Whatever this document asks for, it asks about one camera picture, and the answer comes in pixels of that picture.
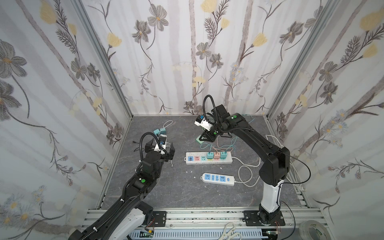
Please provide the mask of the green charger block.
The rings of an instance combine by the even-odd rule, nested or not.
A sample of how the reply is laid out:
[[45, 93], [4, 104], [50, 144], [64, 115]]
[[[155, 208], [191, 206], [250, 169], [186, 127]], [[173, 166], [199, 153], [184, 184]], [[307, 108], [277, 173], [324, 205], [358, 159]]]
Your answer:
[[205, 142], [204, 140], [201, 140], [201, 136], [198, 136], [198, 137], [196, 138], [196, 141], [197, 141], [199, 144], [202, 144], [202, 143]]

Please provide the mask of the teal charger with cable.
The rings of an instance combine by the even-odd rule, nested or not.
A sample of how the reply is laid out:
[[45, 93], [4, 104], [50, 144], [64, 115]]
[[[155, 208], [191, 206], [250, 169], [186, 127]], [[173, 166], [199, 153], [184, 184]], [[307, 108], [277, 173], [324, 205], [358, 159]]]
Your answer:
[[196, 141], [200, 144], [200, 149], [207, 151], [206, 159], [208, 161], [229, 158], [230, 153], [236, 151], [237, 140], [238, 137], [217, 137], [214, 142], [208, 142], [200, 140], [199, 137], [196, 138]]
[[240, 138], [239, 137], [231, 138], [231, 140], [227, 144], [224, 144], [224, 145], [219, 144], [220, 139], [224, 139], [224, 137], [219, 137], [216, 140], [216, 144], [217, 144], [218, 149], [220, 150], [220, 155], [221, 155], [220, 158], [225, 159], [229, 155], [229, 153], [236, 152], [236, 150], [237, 150], [236, 142]]

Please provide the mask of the pink charger with cable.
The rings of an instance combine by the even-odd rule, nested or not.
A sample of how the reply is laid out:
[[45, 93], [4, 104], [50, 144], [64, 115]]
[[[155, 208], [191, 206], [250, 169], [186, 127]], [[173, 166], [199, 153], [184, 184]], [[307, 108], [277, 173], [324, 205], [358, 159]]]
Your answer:
[[[227, 144], [230, 140], [231, 140], [231, 139], [227, 139], [227, 138], [220, 139], [220, 140], [219, 140], [219, 144], [220, 144], [220, 145]], [[220, 150], [218, 149], [217, 144], [216, 144], [216, 146], [214, 147], [214, 150], [215, 150], [215, 151], [214, 151], [214, 159], [215, 159], [215, 160], [225, 160], [225, 159], [226, 159], [226, 158], [225, 158], [225, 159], [221, 159], [221, 158], [220, 158], [220, 156], [221, 156], [221, 155], [220, 155]]]

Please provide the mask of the white multicolour power strip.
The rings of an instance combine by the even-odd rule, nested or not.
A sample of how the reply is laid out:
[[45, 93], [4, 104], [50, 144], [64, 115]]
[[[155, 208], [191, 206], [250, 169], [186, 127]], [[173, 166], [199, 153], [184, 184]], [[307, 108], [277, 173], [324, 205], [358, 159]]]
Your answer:
[[214, 152], [187, 152], [184, 158], [187, 165], [223, 165], [233, 162], [232, 154], [225, 160], [215, 160]]

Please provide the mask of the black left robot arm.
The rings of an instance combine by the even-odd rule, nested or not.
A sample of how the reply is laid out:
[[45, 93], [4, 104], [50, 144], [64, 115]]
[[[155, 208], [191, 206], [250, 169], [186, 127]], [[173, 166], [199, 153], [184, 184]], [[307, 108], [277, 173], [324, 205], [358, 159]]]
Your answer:
[[70, 240], [123, 240], [140, 226], [153, 222], [153, 207], [144, 202], [156, 186], [165, 162], [175, 154], [164, 134], [144, 133], [139, 141], [140, 164], [125, 183], [119, 199], [84, 231], [75, 230]]

